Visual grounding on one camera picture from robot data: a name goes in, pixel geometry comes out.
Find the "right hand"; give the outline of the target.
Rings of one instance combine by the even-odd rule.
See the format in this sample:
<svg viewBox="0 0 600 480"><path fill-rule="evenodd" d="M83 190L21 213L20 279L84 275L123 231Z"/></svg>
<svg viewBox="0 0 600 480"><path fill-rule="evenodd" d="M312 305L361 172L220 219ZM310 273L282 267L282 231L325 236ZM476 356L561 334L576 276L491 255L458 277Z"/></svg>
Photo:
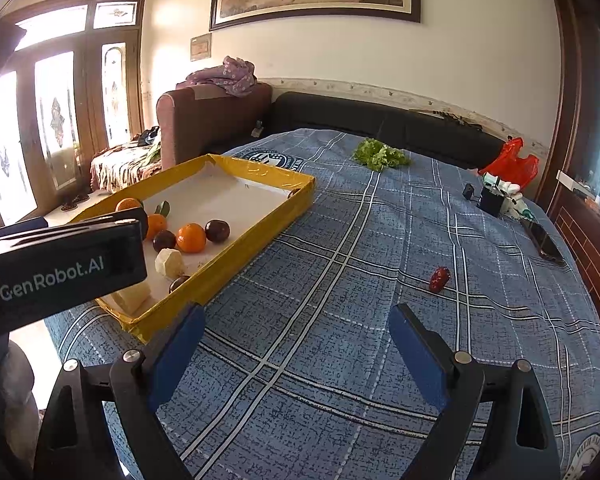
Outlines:
<svg viewBox="0 0 600 480"><path fill-rule="evenodd" d="M0 337L0 479L32 477L40 418L34 374L22 349Z"/></svg>

